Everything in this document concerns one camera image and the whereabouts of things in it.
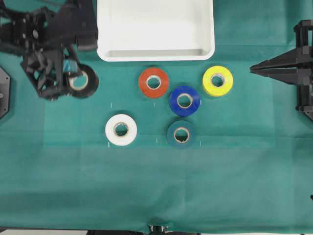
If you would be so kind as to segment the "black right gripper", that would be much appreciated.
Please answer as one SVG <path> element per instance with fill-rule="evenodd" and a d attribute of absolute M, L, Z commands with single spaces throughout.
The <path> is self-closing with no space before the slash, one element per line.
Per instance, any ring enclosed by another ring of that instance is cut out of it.
<path fill-rule="evenodd" d="M 309 32 L 312 30 L 312 20 L 301 20 L 294 27 L 295 49 L 250 68 L 251 73 L 289 85 L 297 85 L 296 110 L 305 115 L 313 114 L 313 47 L 309 45 Z M 297 71 L 301 75 L 300 83 Z"/>

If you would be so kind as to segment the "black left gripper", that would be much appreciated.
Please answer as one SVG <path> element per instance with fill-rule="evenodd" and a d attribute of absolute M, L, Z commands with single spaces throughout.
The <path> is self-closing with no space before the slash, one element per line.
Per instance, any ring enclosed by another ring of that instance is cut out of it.
<path fill-rule="evenodd" d="M 67 0 L 54 12 L 47 7 L 26 13 L 22 19 L 21 67 L 40 98 L 80 97 L 74 81 L 83 75 L 79 50 L 97 49 L 97 22 L 90 0 Z M 44 39 L 47 28 L 47 40 Z"/>

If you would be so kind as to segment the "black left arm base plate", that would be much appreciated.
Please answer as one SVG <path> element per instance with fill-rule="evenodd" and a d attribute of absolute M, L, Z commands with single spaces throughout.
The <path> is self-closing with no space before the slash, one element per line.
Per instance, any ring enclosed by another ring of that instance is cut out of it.
<path fill-rule="evenodd" d="M 0 69 L 0 118 L 3 118 L 9 111 L 10 101 L 10 76 Z"/>

